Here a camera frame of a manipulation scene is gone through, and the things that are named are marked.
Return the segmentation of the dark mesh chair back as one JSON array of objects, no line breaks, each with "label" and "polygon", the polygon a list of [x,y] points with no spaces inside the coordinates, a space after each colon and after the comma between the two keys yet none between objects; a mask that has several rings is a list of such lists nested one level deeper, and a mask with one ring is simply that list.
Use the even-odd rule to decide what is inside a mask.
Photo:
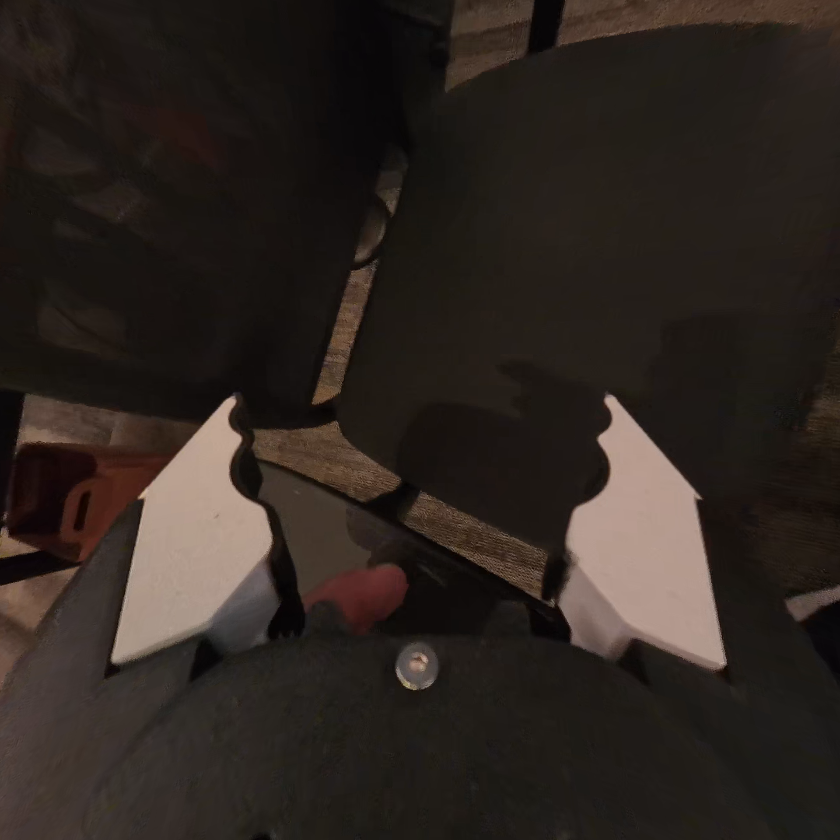
[{"label": "dark mesh chair back", "polygon": [[2,390],[319,427],[455,2],[2,2]]}]

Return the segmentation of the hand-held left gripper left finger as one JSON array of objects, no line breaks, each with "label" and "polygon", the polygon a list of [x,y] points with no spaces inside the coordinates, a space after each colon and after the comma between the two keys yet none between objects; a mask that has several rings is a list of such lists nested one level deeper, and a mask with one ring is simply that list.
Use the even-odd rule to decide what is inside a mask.
[{"label": "hand-held left gripper left finger", "polygon": [[140,495],[111,661],[191,638],[232,655],[299,635],[305,612],[279,515],[259,496],[241,395],[231,395]]}]

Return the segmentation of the person's left hand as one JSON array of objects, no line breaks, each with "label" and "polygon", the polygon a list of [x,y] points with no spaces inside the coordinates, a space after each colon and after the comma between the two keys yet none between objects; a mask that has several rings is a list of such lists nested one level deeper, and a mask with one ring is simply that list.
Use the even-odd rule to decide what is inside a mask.
[{"label": "person's left hand", "polygon": [[352,635],[367,634],[404,602],[408,579],[397,565],[384,563],[370,569],[337,574],[303,598],[306,614],[328,611]]}]

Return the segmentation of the dark seat cushion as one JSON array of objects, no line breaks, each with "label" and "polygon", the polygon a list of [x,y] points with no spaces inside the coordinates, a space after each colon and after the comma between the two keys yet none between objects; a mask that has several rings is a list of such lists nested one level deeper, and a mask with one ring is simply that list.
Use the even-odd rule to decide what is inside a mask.
[{"label": "dark seat cushion", "polygon": [[352,446],[540,548],[616,477],[615,396],[700,497],[745,508],[838,313],[838,39],[596,38],[438,101],[339,396]]}]

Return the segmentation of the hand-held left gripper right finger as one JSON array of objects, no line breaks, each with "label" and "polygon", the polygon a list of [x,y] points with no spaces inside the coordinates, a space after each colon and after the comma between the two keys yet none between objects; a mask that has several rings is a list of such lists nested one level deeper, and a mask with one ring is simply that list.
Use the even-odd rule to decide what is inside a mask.
[{"label": "hand-held left gripper right finger", "polygon": [[567,563],[554,598],[570,643],[616,662],[640,642],[724,669],[700,495],[611,393],[583,396],[558,427],[543,527]]}]

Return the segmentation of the black glossy plate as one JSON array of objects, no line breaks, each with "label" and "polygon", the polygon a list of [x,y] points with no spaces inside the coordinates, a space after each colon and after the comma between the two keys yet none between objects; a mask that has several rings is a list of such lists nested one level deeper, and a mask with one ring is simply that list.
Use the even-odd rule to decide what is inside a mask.
[{"label": "black glossy plate", "polygon": [[407,642],[434,637],[522,635],[571,640],[562,612],[369,504],[286,467],[257,461],[259,497],[276,512],[301,595],[334,576],[398,566],[408,588],[373,634]]}]

